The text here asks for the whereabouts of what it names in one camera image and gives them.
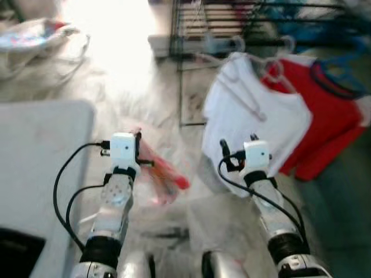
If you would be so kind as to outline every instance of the floor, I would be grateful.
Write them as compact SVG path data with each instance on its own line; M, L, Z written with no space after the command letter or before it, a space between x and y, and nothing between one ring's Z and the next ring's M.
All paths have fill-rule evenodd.
M84 99L96 110L94 140L140 126L143 138L192 182L191 189L182 192L175 203L156 207L148 182L138 180L121 261L132 250L146 250L155 255L159 277L199 277L202 252L219 248L241 260L250 278L276 277L252 202L231 196L220 186L201 154L203 128L178 127L176 65L152 56L147 36L155 24L147 1L129 5L109 0L103 5L102 1L69 0L64 17L92 36L82 67L68 83L56 86L58 73L69 67L57 61L33 63L16 78L0 83L0 100ZM79 47L81 41L76 38L62 56L73 56ZM212 75L205 71L185 76L185 94L191 100L183 108L187 119L200 120L212 81L205 76ZM313 252L329 263L336 277L368 277L371 273L365 263L371 259L370 168L366 167L371 165L370 137L366 133L310 184L278 177L282 190L307 220ZM86 184L100 184L109 168L108 159L92 152ZM84 194L81 218L95 213L98 203L98 191ZM80 226L82 238L91 224ZM173 228L185 236L158 238Z

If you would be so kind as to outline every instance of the blue hanger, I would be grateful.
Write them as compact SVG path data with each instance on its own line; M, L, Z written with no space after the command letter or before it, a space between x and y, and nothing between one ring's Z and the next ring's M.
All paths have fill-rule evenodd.
M359 38L354 38L352 40L355 43L356 50L352 53L346 54L344 56L332 57L326 60L319 61L318 64L321 68L321 73L332 82L334 85L346 89L353 94L352 98L360 98L367 94L367 91L361 82L359 82L353 75L352 69L349 66L349 62L355 60L356 58L360 57L365 51L366 46ZM328 69L331 66L337 66L341 68L343 71L340 75L333 75L330 74ZM321 85L324 86L318 79L316 81ZM352 89L348 89L342 86L340 83L342 81L347 81L351 84Z

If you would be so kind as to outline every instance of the metal rack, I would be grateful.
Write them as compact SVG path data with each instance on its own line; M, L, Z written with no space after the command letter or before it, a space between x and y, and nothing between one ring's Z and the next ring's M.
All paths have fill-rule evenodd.
M183 121L183 72L184 61L192 57L193 45L201 45L206 28L203 24L194 24L192 18L192 6L190 0L173 0L172 25L170 36L170 56L177 61L177 72L179 75L179 126L200 126L205 122ZM280 30L283 24L296 24L300 28L304 24L308 26L326 26L337 24L337 26L349 26L355 30L354 35L365 34L363 24L358 18L348 13L343 5L337 2L312 0L309 3L297 1L272 2L265 0L203 0L205 16L204 21L208 30L215 38L230 38L234 35L241 36L246 46L283 46L285 42L278 37L264 38L262 24L270 23ZM282 17L272 16L272 9L292 9L295 15L289 14ZM184 36L184 28L187 27L187 37ZM333 47L352 48L350 41L296 39L296 46L301 47ZM225 57L228 53L213 53L216 57Z

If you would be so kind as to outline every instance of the white t-shirt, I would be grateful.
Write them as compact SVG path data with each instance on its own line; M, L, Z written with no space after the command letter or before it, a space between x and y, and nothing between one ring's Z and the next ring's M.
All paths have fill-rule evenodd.
M265 87L243 53L231 54L220 69L206 98L203 114L208 122L202 150L213 162L216 172L223 158L220 140L225 139L230 151L235 152L242 150L243 142L250 141L250 135L255 133L268 142L272 154L269 177L276 175L299 144L312 118L301 95L283 94ZM231 178L225 165L221 170ZM244 185L242 178L233 180ZM236 195L248 195L224 183Z

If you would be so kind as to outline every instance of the gray table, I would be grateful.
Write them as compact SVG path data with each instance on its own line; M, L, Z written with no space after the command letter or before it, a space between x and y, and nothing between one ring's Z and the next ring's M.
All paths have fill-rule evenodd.
M93 115L82 101L0 105L0 226L46 239L31 278L70 272L70 238L54 214L53 184L67 158L90 140ZM78 155L60 180L62 215L82 185L86 158Z

